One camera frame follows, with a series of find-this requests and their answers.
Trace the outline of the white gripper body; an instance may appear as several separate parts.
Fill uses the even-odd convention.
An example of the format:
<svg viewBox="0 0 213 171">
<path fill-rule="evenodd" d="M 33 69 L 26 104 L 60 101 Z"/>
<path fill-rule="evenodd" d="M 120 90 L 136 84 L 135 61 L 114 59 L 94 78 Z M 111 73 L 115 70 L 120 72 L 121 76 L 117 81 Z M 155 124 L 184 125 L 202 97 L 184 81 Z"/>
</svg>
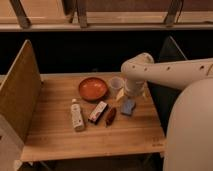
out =
<svg viewBox="0 0 213 171">
<path fill-rule="evenodd" d="M 129 97 L 140 96 L 144 91 L 144 84 L 144 81 L 135 82 L 126 79 L 124 83 L 124 92 Z"/>
</svg>

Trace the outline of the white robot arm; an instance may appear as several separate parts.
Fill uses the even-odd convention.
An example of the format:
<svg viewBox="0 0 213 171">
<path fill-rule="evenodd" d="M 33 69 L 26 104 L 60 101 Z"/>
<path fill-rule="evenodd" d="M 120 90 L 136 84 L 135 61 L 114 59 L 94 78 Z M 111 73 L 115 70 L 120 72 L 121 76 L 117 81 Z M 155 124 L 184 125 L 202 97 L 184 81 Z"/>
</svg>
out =
<svg viewBox="0 0 213 171">
<path fill-rule="evenodd" d="M 213 171 L 213 58 L 156 63 L 148 53 L 123 62 L 125 89 L 144 82 L 177 89 L 166 130 L 163 171 Z"/>
</svg>

